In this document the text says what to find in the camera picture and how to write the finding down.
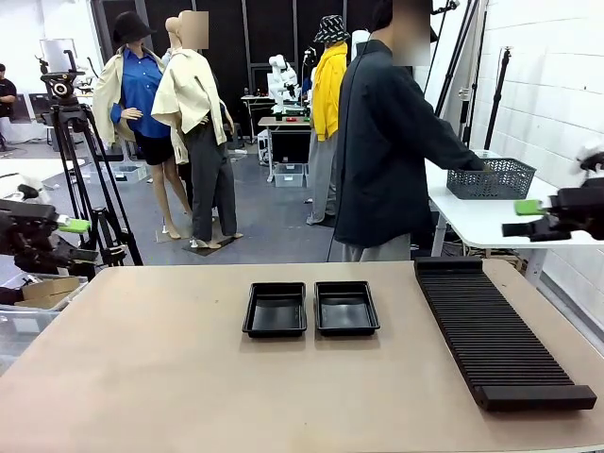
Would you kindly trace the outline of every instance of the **cream jacket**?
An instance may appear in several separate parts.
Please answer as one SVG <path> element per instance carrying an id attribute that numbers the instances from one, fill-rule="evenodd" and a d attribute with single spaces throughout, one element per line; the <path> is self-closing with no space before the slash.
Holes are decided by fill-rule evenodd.
<path id="1" fill-rule="evenodd" d="M 208 61 L 194 50 L 177 49 L 159 83 L 151 116 L 186 134 L 210 113 L 217 144 L 222 144 L 227 135 L 220 103 Z"/>
<path id="2" fill-rule="evenodd" d="M 124 49 L 122 46 L 118 49 L 103 68 L 103 72 L 94 87 L 94 96 L 92 99 L 92 114 L 96 122 L 96 128 L 103 142 L 112 144 L 115 143 L 115 133 L 129 142 L 135 142 L 134 133 L 128 127 L 124 118 L 117 125 L 111 121 L 111 109 L 113 104 L 119 104 L 122 99 L 122 76 L 124 74 Z M 163 73 L 165 66 L 161 59 L 148 49 L 143 49 L 144 52 L 151 55 L 158 64 L 159 70 Z M 188 153 L 182 138 L 173 128 L 170 134 L 172 146 L 176 155 L 176 163 L 187 163 Z"/>

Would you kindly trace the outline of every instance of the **conveyor belt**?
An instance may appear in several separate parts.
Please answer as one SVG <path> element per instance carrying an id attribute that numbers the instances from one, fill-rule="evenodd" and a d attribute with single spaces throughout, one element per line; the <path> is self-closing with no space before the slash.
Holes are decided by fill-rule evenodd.
<path id="1" fill-rule="evenodd" d="M 589 410 L 575 385 L 491 280 L 480 259 L 419 259 L 415 275 L 477 404 L 486 411 Z"/>

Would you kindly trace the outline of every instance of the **light gray pants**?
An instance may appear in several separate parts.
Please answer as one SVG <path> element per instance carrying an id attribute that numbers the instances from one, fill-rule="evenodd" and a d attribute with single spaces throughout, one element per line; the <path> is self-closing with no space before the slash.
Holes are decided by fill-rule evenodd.
<path id="1" fill-rule="evenodd" d="M 185 135 L 193 181 L 193 237 L 211 241 L 211 208 L 216 201 L 220 226 L 225 236 L 237 232 L 235 179 L 227 144 L 216 144 L 214 126 L 198 125 Z"/>
<path id="2" fill-rule="evenodd" d="M 342 262 L 408 261 L 411 259 L 411 234 L 398 236 L 378 247 L 361 248 L 344 244 Z"/>
<path id="3" fill-rule="evenodd" d="M 313 129 L 310 134 L 309 173 L 312 180 L 312 214 L 307 224 L 320 224 L 325 215 L 336 214 L 336 132 L 319 142 Z"/>

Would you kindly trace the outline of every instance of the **mannequin hand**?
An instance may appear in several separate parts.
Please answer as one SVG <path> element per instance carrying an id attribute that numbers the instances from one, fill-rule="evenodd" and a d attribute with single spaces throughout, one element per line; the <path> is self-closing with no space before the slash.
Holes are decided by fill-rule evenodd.
<path id="1" fill-rule="evenodd" d="M 122 118 L 125 120 L 138 120 L 143 117 L 143 113 L 135 108 L 122 110 Z"/>

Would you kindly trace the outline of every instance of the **black shirt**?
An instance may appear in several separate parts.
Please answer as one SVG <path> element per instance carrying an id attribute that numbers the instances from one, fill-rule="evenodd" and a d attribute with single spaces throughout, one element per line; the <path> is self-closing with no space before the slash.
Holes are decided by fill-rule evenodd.
<path id="1" fill-rule="evenodd" d="M 340 243 L 376 247 L 425 229 L 425 159 L 444 169 L 483 168 L 381 41 L 369 41 L 346 71 L 339 115 Z"/>
<path id="2" fill-rule="evenodd" d="M 16 96 L 17 88 L 15 85 L 8 80 L 3 78 L 0 80 L 0 97 L 3 96 Z M 0 118 L 4 118 L 12 115 L 12 104 L 7 102 L 0 102 Z"/>

